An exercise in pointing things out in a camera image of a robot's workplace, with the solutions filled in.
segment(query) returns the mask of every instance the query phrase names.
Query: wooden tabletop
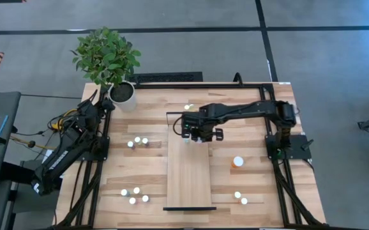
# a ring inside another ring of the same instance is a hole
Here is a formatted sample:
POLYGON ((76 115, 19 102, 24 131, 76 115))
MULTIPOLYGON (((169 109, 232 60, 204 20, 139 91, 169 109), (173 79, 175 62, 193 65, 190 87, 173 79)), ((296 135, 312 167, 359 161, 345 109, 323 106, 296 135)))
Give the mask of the wooden tabletop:
MULTIPOLYGON (((276 100, 295 104, 290 84, 273 85, 276 100)), ((82 99, 98 88, 86 84, 82 99)), ((117 108, 112 112, 109 157, 103 164, 94 228, 283 226, 273 167, 264 142, 264 118, 229 121, 220 126, 224 141, 209 143, 211 202, 217 210, 163 211, 167 203, 167 140, 171 132, 166 112, 183 111, 186 104, 195 107, 210 103, 247 104, 260 100, 258 89, 137 89, 136 94, 135 111, 123 113, 117 108), (149 147, 128 148, 126 143, 136 136, 147 137, 149 147), (233 169, 230 163, 236 156, 243 157, 245 164, 233 169), (140 187, 150 202, 130 205, 128 198, 121 197, 121 189, 132 192, 134 187, 140 187), (235 191, 241 192, 249 203, 238 204, 233 198, 235 191)), ((301 132, 297 117, 292 133, 301 132)), ((325 222, 313 171, 302 160, 290 160, 290 164, 298 197, 315 218, 325 222)), ((58 221, 68 213, 78 166, 78 162, 74 163, 65 172, 56 210, 58 221)), ((294 222, 290 199, 287 194, 285 197, 290 221, 294 222)), ((82 223, 87 222, 90 199, 86 204, 82 223)))

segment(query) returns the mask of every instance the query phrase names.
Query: gray floor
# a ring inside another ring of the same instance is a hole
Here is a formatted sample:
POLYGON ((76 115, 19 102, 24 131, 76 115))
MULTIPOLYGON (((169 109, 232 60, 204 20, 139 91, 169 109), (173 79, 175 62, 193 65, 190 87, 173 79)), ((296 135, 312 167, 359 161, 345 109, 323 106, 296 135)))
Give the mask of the gray floor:
MULTIPOLYGON (((369 26, 369 0, 262 0, 262 7, 267 26, 369 26)), ((0 4, 0 30, 258 25, 255 2, 247 0, 0 4)), ((230 81, 240 72, 244 81, 269 81, 260 32, 125 36, 142 52, 138 73, 203 71, 205 81, 230 81)), ((0 91, 80 96, 85 81, 68 51, 76 37, 0 35, 0 91)), ((303 128, 315 139, 313 164, 327 222, 369 229, 369 134, 356 125, 369 118, 369 31, 269 32, 269 39, 278 79, 292 83, 303 128)), ((23 96, 15 123, 23 132, 37 132, 77 102, 23 96)), ((35 157, 23 148, 10 144, 6 160, 35 157)), ((32 229, 39 221, 47 226, 51 220, 51 210, 25 213, 15 229, 32 229)))

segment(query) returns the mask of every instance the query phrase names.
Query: wooden board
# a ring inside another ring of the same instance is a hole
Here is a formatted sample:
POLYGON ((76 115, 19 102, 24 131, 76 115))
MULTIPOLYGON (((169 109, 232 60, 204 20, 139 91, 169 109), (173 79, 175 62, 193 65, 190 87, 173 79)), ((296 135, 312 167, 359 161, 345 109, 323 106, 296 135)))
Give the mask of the wooden board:
POLYGON ((208 143, 184 142, 169 125, 168 146, 166 207, 212 207, 208 143))
MULTIPOLYGON (((98 86, 86 84, 83 99, 96 89, 98 86)), ((291 85, 274 83, 274 90, 277 100, 295 104, 291 85)), ((112 112, 109 157, 103 165, 94 228, 283 226, 273 168, 267 159, 263 118, 229 121, 219 126, 225 132, 225 140, 209 143, 211 202, 217 210, 163 211, 167 203, 165 113, 182 111, 186 104, 200 107, 213 102, 228 105, 254 102, 260 100, 257 89, 140 89, 136 94, 138 104, 134 112, 123 113, 118 108, 112 112), (147 137, 150 147, 128 149, 126 142, 138 135, 147 137), (245 159, 243 167, 229 167, 235 156, 245 159), (119 195, 121 189, 132 191, 134 187, 140 187, 149 195, 150 202, 132 206, 127 198, 119 195), (249 203, 238 204, 232 198, 235 191, 241 192, 249 203)), ((301 132, 301 120, 297 117, 292 133, 301 132)), ((313 171, 302 160, 290 160, 290 164, 298 197, 315 218, 324 222, 313 171)), ((79 163, 75 163, 65 172, 56 210, 58 222, 70 208, 78 166, 79 163)), ((74 202, 80 194, 83 174, 80 174, 74 202)), ((285 196, 289 219, 293 222, 291 204, 288 195, 285 196)), ((89 204, 88 201, 83 223, 87 222, 89 204)))

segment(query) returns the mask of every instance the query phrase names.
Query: green leaves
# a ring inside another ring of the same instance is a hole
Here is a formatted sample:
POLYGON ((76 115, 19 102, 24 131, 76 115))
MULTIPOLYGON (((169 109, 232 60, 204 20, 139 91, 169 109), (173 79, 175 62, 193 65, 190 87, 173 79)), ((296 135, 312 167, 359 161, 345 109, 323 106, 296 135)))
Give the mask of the green leaves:
POLYGON ((139 56, 141 56, 142 54, 139 52, 139 51, 137 51, 137 50, 132 50, 131 51, 131 54, 132 55, 134 55, 134 56, 137 56, 137 57, 139 57, 139 56))
POLYGON ((75 55, 72 63, 76 70, 82 70, 85 79, 95 84, 120 84, 126 75, 133 74, 133 68, 140 66, 136 60, 141 53, 132 49, 132 43, 121 37, 117 31, 103 27, 86 37, 78 37, 79 46, 71 50, 75 55))

